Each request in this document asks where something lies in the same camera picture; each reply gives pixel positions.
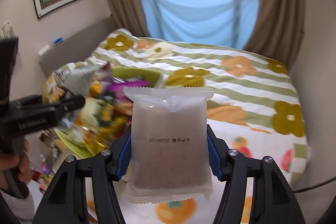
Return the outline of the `person left hand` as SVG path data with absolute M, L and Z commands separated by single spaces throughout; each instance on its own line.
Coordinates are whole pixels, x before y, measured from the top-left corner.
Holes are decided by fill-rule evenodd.
M 19 181 L 27 184 L 31 180 L 31 170 L 30 170 L 30 161 L 27 155 L 29 151 L 29 142 L 25 139 L 24 141 L 24 154 L 20 158 L 17 154 L 5 154 L 1 153 L 1 190 L 9 192 L 10 188 L 5 178 L 4 171 L 12 168 L 19 168 L 18 179 Z

